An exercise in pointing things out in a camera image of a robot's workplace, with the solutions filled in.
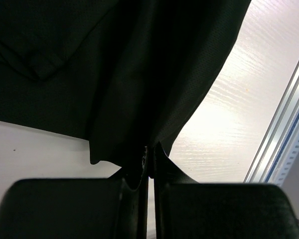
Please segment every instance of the blue strip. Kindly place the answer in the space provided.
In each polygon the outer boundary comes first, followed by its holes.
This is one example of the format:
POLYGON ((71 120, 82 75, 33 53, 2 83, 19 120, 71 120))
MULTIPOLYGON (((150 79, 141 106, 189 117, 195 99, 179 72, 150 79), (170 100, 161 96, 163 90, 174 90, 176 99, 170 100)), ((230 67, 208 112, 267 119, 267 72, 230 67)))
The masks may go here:
POLYGON ((275 168, 276 168, 276 166, 277 166, 277 164, 278 164, 278 162, 279 162, 279 160, 281 158, 281 155, 282 155, 282 153, 283 153, 283 151, 284 151, 284 149, 285 149, 285 147, 286 147, 286 145, 287 145, 287 143, 288 143, 288 141, 289 141, 289 139, 290 139, 290 137, 291 137, 291 135, 292 135, 292 133, 293 133, 293 131, 294 131, 297 123, 298 123, 298 121, 299 121, 299 112, 297 114, 297 117, 296 117, 296 119, 295 119, 292 127, 290 128, 290 130, 288 132, 287 137, 285 138, 285 141, 284 141, 281 149, 279 150, 279 153, 278 153, 278 155, 277 155, 277 157, 276 157, 276 159, 275 159, 275 161, 274 161, 274 163, 273 163, 273 165, 272 165, 272 167, 271 167, 271 169, 269 171, 268 176, 266 177, 266 180, 265 180, 266 183, 268 183, 271 175, 273 174, 273 172, 274 172, 274 170, 275 170, 275 168))

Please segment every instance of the black plastic bracket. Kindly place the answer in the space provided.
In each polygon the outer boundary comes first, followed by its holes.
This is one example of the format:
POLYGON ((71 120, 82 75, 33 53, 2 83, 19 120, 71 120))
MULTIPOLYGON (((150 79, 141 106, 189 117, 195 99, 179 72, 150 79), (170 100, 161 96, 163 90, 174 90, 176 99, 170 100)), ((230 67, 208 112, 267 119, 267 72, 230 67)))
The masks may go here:
POLYGON ((27 179, 0 204, 0 238, 145 239, 149 177, 158 239, 299 239, 282 192, 268 184, 199 184, 161 144, 108 179, 27 179))

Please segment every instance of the black mesh fabric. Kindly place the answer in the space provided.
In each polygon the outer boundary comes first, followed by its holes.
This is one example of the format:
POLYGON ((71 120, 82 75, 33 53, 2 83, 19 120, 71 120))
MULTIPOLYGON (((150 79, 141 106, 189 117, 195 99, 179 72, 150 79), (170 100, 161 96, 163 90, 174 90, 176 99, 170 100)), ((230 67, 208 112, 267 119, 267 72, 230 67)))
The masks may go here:
POLYGON ((167 151, 249 0, 0 0, 0 120, 90 141, 91 163, 167 151))

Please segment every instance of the white textured panel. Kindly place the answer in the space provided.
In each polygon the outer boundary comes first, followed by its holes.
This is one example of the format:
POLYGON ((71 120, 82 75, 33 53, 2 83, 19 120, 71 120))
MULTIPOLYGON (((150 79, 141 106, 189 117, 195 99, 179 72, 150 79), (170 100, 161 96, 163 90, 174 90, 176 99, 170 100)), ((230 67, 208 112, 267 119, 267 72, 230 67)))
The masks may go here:
POLYGON ((201 182, 242 182, 299 60, 299 0, 252 0, 220 75, 171 159, 201 182))

